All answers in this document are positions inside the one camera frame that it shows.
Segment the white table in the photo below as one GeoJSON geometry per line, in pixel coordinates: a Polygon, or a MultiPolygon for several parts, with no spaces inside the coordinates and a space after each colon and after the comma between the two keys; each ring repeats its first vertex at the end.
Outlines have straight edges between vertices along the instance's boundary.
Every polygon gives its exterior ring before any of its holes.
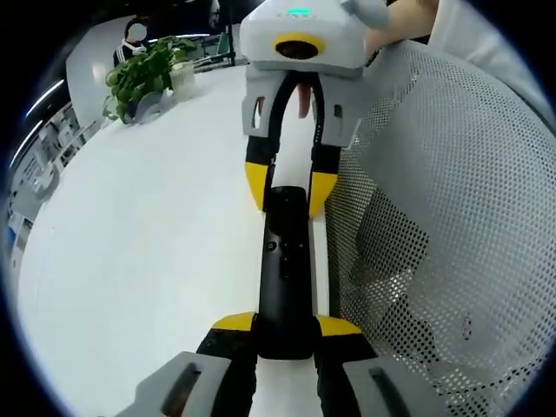
{"type": "MultiPolygon", "coordinates": [[[[18,311],[31,352],[80,416],[112,415],[136,384],[216,320],[256,310],[264,217],[243,171],[244,69],[197,76],[199,96],[139,126],[99,131],[41,208],[18,311]]],[[[308,183],[313,123],[290,102],[274,185],[308,183]]],[[[325,223],[314,222],[328,312],[325,223]]],[[[312,361],[259,361],[251,415],[319,415],[312,361]]]]}

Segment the potted plant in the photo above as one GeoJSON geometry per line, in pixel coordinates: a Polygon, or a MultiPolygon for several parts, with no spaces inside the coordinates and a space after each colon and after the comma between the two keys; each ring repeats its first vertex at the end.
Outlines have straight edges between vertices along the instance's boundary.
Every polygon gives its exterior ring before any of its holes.
{"type": "Polygon", "coordinates": [[[159,39],[144,54],[119,64],[106,76],[110,96],[104,102],[103,115],[124,123],[136,120],[142,107],[158,103],[165,89],[172,89],[170,71],[177,63],[187,61],[187,50],[195,48],[187,39],[173,36],[159,39]],[[109,111],[116,102],[116,114],[109,111]]]}

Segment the white wall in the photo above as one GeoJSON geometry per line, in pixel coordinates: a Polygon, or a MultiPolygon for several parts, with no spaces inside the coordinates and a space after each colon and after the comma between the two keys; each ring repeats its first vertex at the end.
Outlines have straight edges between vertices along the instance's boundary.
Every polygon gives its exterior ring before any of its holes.
{"type": "Polygon", "coordinates": [[[80,126],[98,120],[109,94],[105,79],[114,67],[113,54],[132,16],[91,28],[66,60],[69,96],[80,126]]]}

